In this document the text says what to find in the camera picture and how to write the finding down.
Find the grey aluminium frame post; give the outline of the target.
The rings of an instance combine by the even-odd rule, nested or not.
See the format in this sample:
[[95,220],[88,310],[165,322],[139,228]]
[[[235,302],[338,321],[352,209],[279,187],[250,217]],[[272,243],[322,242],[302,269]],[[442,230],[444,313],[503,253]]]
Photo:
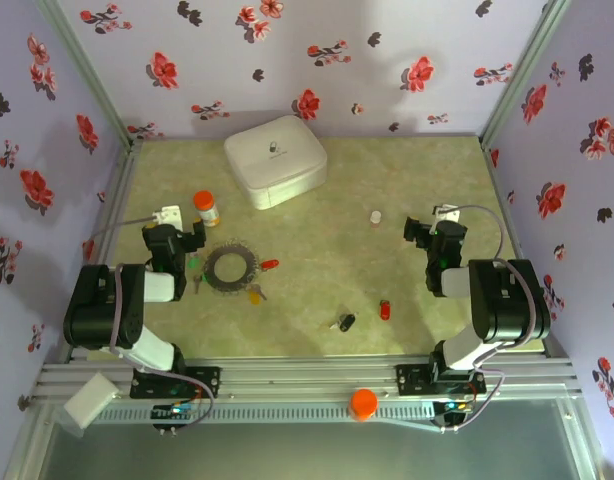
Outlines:
[[108,95],[93,63],[60,7],[58,0],[32,0],[50,25],[70,57],[74,68],[88,86],[108,123],[113,127],[125,152],[130,152],[133,141],[129,139],[121,118]]
[[566,445],[578,480],[606,480],[600,443],[581,397],[556,400]]
[[48,404],[27,408],[4,480],[39,480],[53,433],[53,413]]
[[563,20],[573,0],[548,0],[543,8],[539,22],[534,28],[526,48],[514,67],[514,73],[505,88],[503,95],[496,104],[490,118],[479,137],[483,150],[490,148],[516,102],[529,82],[534,69],[539,63],[544,51]]

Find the grey aluminium side rail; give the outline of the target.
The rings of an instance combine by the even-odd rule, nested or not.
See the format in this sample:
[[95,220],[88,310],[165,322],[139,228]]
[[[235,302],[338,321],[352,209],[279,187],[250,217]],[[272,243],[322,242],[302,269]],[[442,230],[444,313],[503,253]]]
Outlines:
[[140,149],[141,143],[133,145],[115,161],[106,190],[106,200],[101,204],[92,231],[85,241],[82,267],[111,265],[114,260]]

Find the white foam block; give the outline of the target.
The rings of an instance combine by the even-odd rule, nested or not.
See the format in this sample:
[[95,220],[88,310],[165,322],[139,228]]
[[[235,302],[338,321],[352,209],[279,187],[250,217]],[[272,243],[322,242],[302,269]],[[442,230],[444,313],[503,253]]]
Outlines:
[[96,373],[64,405],[73,425],[86,429],[119,393],[119,389],[101,373]]

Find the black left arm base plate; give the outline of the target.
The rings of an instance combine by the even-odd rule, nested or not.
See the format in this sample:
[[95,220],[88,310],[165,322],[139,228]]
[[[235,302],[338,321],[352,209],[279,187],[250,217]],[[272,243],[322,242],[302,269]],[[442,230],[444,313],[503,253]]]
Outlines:
[[[203,382],[215,397],[218,396],[219,367],[187,367],[185,374]],[[129,396],[132,399],[190,400],[197,394],[206,397],[203,389],[193,382],[134,370]]]

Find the green-capped key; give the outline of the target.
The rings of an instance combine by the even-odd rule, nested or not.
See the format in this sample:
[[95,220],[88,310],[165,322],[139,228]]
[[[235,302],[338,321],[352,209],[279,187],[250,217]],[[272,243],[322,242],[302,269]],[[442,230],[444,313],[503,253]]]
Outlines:
[[190,276],[192,291],[194,294],[197,294],[203,281],[201,258],[197,253],[191,253],[189,255],[187,260],[187,273]]

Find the small circuit board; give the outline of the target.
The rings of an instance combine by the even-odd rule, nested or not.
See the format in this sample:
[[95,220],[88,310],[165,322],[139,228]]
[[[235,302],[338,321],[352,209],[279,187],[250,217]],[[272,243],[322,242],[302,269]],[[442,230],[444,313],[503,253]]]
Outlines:
[[158,404],[151,409],[150,418],[153,420],[184,420],[189,421],[198,410],[194,402],[175,402],[172,404]]
[[445,428],[458,426],[472,414],[474,406],[473,401],[434,402],[433,422]]

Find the aluminium table edge rail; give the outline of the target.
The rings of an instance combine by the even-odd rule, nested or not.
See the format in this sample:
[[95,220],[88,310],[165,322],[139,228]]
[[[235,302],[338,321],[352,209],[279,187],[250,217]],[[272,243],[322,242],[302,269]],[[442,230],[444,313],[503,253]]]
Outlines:
[[[362,355],[323,358],[212,358],[191,359],[191,366],[221,369],[218,401],[316,402],[338,401],[358,388],[368,388],[388,401],[398,396],[396,367],[422,364],[422,356]],[[544,399],[582,395],[573,365],[566,358],[533,353],[508,353],[494,357],[487,369],[505,373],[497,400]],[[76,393],[94,374],[110,380],[123,398],[129,396],[132,370],[101,357],[76,358],[67,364],[45,364],[31,390],[39,401],[57,403]]]

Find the metal disc keyring with rings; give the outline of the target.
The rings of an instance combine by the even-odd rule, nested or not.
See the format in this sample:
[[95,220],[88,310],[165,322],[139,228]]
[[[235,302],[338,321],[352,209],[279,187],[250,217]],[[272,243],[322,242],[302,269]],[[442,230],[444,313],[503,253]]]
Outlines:
[[208,253],[203,277],[214,291],[225,295],[237,294],[256,279],[259,271],[257,254],[242,241],[228,240]]

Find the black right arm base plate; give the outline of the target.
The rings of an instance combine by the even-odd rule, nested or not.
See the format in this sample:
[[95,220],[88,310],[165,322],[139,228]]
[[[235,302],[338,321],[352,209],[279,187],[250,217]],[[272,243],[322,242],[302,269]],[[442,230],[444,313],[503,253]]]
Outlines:
[[428,364],[400,364],[395,372],[400,396],[480,395],[487,391],[484,376],[474,371],[436,371]]

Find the white zip case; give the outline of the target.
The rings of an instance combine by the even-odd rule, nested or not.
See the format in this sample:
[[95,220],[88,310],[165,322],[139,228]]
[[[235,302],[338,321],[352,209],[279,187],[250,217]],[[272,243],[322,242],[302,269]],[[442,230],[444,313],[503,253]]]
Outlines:
[[228,137],[224,151],[234,177],[257,210],[307,193],[327,179],[327,153],[296,116],[283,116]]

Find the orange-capped white pill bottle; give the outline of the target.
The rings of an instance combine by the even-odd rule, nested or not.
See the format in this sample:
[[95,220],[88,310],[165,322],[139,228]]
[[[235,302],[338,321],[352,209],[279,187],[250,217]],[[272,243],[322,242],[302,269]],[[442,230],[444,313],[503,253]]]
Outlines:
[[193,204],[206,227],[215,227],[220,223],[215,198],[210,191],[196,192],[193,196]]

